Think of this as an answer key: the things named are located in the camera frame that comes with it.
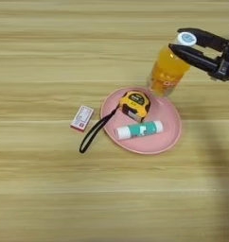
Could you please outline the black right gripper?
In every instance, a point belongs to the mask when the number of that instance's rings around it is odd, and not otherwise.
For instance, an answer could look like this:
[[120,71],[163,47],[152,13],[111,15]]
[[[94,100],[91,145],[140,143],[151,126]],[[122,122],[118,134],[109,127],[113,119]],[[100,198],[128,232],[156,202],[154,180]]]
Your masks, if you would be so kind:
[[178,58],[189,65],[204,70],[207,73],[211,73],[210,77],[212,79],[229,81],[229,40],[193,27],[179,28],[177,32],[189,32],[196,36],[198,46],[209,47],[216,51],[221,51],[221,56],[213,60],[207,58],[203,52],[192,47],[170,43],[168,45],[169,49]]

